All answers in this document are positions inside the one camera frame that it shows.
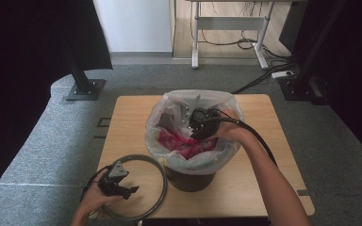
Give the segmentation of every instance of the metal desk leg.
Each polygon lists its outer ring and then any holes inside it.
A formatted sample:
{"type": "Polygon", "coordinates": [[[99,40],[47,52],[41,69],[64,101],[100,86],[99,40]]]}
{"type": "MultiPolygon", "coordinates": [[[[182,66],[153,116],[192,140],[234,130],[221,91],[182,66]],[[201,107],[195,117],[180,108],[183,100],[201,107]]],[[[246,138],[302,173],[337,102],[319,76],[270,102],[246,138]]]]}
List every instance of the metal desk leg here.
{"type": "Polygon", "coordinates": [[[199,54],[198,54],[198,21],[199,21],[199,7],[200,3],[196,2],[195,11],[195,27],[193,29],[193,46],[192,46],[192,69],[199,68],[199,54]]]}
{"type": "Polygon", "coordinates": [[[263,70],[266,70],[269,68],[269,65],[267,65],[265,57],[263,57],[263,53],[261,52],[261,45],[263,44],[264,36],[266,35],[267,26],[270,22],[270,17],[272,16],[272,7],[274,6],[274,2],[269,3],[269,9],[267,11],[267,15],[264,17],[264,23],[261,30],[258,31],[258,40],[257,44],[255,45],[255,52],[258,58],[258,61],[260,63],[260,66],[263,70]]]}

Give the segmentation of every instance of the trash bag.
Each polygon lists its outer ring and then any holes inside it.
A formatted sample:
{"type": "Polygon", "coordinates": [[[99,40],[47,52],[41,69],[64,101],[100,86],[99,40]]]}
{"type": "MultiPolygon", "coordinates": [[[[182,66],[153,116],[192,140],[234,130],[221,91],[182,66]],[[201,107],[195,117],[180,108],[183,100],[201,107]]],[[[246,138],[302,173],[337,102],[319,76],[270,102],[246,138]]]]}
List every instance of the trash bag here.
{"type": "Polygon", "coordinates": [[[204,109],[214,107],[219,110],[232,108],[244,121],[237,100],[228,92],[196,89],[171,91],[165,93],[152,109],[146,122],[145,143],[150,155],[165,167],[188,175],[212,174],[231,160],[239,150],[239,143],[219,138],[212,150],[207,148],[212,143],[201,143],[199,145],[203,147],[202,150],[205,148],[207,150],[204,152],[192,150],[191,152],[195,153],[185,157],[182,154],[183,150],[169,150],[169,145],[162,145],[163,142],[159,142],[163,133],[171,133],[178,137],[178,140],[185,140],[187,145],[188,142],[198,142],[190,138],[192,132],[189,128],[189,115],[196,107],[204,109]]]}

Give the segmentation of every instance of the white desk foot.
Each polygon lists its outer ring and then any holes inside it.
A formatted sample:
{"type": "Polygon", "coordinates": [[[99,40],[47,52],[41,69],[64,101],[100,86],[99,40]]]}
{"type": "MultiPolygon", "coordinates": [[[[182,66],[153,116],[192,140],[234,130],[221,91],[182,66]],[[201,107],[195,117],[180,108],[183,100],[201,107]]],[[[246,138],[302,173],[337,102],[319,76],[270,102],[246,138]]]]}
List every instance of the white desk foot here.
{"type": "Polygon", "coordinates": [[[198,55],[198,46],[192,47],[192,69],[198,69],[199,68],[199,55],[198,55]]]}
{"type": "Polygon", "coordinates": [[[255,46],[255,52],[257,55],[258,62],[260,63],[261,69],[267,70],[269,68],[269,65],[266,62],[266,58],[263,57],[263,53],[261,52],[261,49],[258,50],[258,49],[256,49],[256,46],[255,46]]]}

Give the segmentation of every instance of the wooden floor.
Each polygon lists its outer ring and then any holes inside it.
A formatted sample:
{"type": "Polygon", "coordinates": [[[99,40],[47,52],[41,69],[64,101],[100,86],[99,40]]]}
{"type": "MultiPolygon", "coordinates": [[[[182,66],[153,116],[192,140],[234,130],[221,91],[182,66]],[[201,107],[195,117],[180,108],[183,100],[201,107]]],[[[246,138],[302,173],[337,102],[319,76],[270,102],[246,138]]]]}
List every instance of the wooden floor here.
{"type": "MultiPolygon", "coordinates": [[[[260,12],[260,2],[213,2],[201,3],[201,16],[213,17],[246,17],[246,16],[264,16],[267,13],[269,3],[262,3],[260,12]]],[[[290,2],[277,2],[274,4],[271,20],[265,39],[263,41],[272,52],[289,56],[290,52],[279,42],[278,38],[284,25],[289,11],[290,2]]],[[[174,33],[174,58],[191,58],[192,55],[192,28],[195,12],[195,3],[190,1],[176,1],[176,23],[174,33]]],[[[227,30],[207,30],[199,31],[199,41],[205,40],[213,43],[230,43],[242,39],[241,31],[227,30]]],[[[244,31],[243,36],[248,39],[257,40],[256,31],[244,31]]],[[[243,47],[249,47],[249,43],[243,43],[243,47]]],[[[207,58],[256,58],[255,51],[243,50],[236,44],[233,45],[213,45],[208,43],[199,43],[199,57],[207,58]]]]}

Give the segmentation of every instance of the white plastic bag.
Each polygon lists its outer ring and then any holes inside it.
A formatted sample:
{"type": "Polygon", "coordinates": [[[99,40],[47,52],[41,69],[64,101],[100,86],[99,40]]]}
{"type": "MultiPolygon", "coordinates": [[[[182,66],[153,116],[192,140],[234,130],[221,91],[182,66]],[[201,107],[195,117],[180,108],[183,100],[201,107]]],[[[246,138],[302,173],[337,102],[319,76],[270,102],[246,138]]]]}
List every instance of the white plastic bag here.
{"type": "Polygon", "coordinates": [[[160,102],[152,109],[146,122],[145,143],[151,156],[163,166],[189,175],[206,175],[221,169],[237,153],[240,147],[239,143],[219,139],[214,150],[199,153],[186,160],[177,151],[169,151],[157,141],[161,131],[157,124],[162,114],[171,115],[173,117],[172,126],[177,129],[181,136],[189,137],[191,131],[188,127],[188,121],[185,120],[188,113],[191,114],[189,110],[193,110],[195,107],[208,109],[213,106],[219,110],[232,108],[244,121],[237,100],[234,95],[228,92],[192,89],[165,93],[160,102]]]}

